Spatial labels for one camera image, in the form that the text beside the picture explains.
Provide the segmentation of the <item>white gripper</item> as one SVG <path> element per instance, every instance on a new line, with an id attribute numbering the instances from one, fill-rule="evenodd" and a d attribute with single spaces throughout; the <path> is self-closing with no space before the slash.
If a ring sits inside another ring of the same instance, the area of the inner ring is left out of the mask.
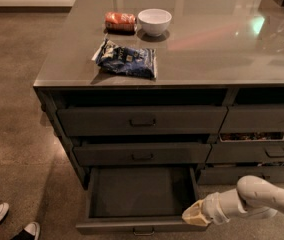
<path id="1" fill-rule="evenodd" d="M 189 225 L 201 227 L 207 227 L 210 223 L 222 225 L 230 221 L 221 208 L 218 192 L 195 202 L 183 212 L 182 219 Z"/>

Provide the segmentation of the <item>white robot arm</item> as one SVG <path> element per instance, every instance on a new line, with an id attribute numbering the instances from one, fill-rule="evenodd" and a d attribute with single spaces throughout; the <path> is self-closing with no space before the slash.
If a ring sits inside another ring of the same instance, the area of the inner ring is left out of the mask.
<path id="1" fill-rule="evenodd" d="M 215 192 L 187 208 L 182 219 L 190 225 L 222 225 L 232 218 L 268 219 L 284 214 L 284 189 L 248 175 L 240 178 L 234 189 Z"/>

